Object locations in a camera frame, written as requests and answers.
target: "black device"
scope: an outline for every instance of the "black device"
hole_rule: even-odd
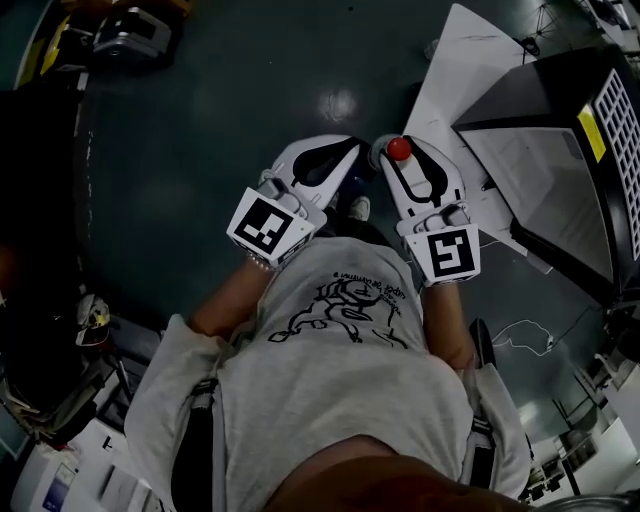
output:
[[[638,112],[611,46],[514,68],[453,125],[511,208],[513,238],[602,304],[638,268]]]

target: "gray t-shirt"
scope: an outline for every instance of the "gray t-shirt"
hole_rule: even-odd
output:
[[[456,373],[429,355],[410,269],[390,248],[312,241],[218,377],[229,510],[260,510],[298,465],[355,435],[460,476],[473,412]]]
[[[260,510],[304,460],[359,434],[459,479],[473,413],[456,373],[425,347],[410,270],[392,249],[310,242],[271,282],[256,326],[217,368],[227,510]],[[127,415],[131,455],[167,506],[191,392],[216,374],[225,345],[174,315]],[[517,497],[529,474],[518,413],[491,365],[476,373],[494,427],[494,488]]]

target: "red button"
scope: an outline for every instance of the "red button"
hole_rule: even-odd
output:
[[[411,145],[407,139],[396,137],[387,144],[387,153],[391,158],[400,162],[411,156]]]

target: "grid pattern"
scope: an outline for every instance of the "grid pattern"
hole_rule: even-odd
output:
[[[595,101],[613,150],[627,199],[633,259],[640,256],[640,125],[616,70]]]

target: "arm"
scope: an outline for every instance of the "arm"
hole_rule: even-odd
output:
[[[467,330],[457,284],[426,288],[422,294],[424,334],[429,351],[454,370],[464,370],[476,349]]]
[[[236,327],[249,320],[272,276],[247,260],[198,308],[189,327],[228,340]]]

